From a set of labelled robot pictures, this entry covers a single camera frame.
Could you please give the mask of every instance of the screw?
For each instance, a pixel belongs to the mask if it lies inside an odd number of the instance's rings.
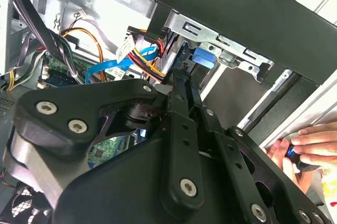
[[[305,220],[306,223],[311,223],[311,220],[309,218],[309,216],[303,211],[303,210],[299,210],[300,216],[303,218],[303,220]]]
[[[266,222],[267,216],[265,215],[265,212],[258,204],[252,204],[251,206],[252,213],[254,216],[260,221],[260,222]]]
[[[196,195],[196,186],[190,179],[183,178],[180,181],[180,189],[189,197]]]
[[[319,222],[320,224],[324,224],[323,219],[321,218],[321,216],[319,216],[318,213],[312,212],[312,214],[315,216],[315,218],[318,220],[318,222]]]
[[[240,136],[240,137],[243,136],[243,133],[239,129],[235,129],[234,131],[238,136]]]
[[[210,116],[213,116],[214,115],[214,112],[210,109],[206,109],[206,112],[210,115]]]
[[[88,129],[82,120],[72,120],[69,122],[68,127],[74,133],[84,133]]]
[[[51,115],[57,111],[57,106],[52,102],[42,101],[37,103],[36,109],[39,113]]]
[[[151,92],[151,91],[152,91],[151,88],[148,87],[148,86],[146,86],[146,85],[143,86],[143,89],[146,90],[146,91],[148,91],[148,92]]]

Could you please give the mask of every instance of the hand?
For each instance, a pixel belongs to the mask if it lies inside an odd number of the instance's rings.
[[[313,172],[301,172],[295,174],[293,164],[289,158],[284,157],[288,147],[289,141],[275,141],[269,152],[266,153],[270,159],[300,188],[303,193],[306,193],[311,184]]]
[[[337,168],[337,122],[305,128],[299,134],[291,143],[302,162]]]

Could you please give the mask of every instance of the cooling fan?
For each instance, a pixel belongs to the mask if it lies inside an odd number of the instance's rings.
[[[28,186],[15,190],[0,216],[0,222],[10,224],[48,224],[52,208],[41,192]]]

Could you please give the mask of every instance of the yellow wire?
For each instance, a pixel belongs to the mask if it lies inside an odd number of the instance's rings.
[[[11,88],[13,87],[13,85],[14,85],[14,72],[10,71],[10,73],[9,73],[9,84],[8,84],[7,90],[10,91]]]
[[[143,60],[143,62],[145,62],[150,68],[152,71],[156,72],[157,74],[161,75],[161,76],[165,76],[164,73],[160,72],[159,70],[157,70],[154,66],[152,66],[152,64],[150,62],[148,62],[141,54],[140,52],[134,48],[133,51],[137,54],[137,56],[139,58],[141,58]]]
[[[15,81],[14,71],[11,71],[11,88],[14,86],[14,81]]]

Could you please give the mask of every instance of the cable tie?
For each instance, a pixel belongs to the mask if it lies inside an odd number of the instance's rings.
[[[72,74],[72,77],[77,78],[78,77],[78,71],[76,71],[76,74],[74,74],[74,75]]]

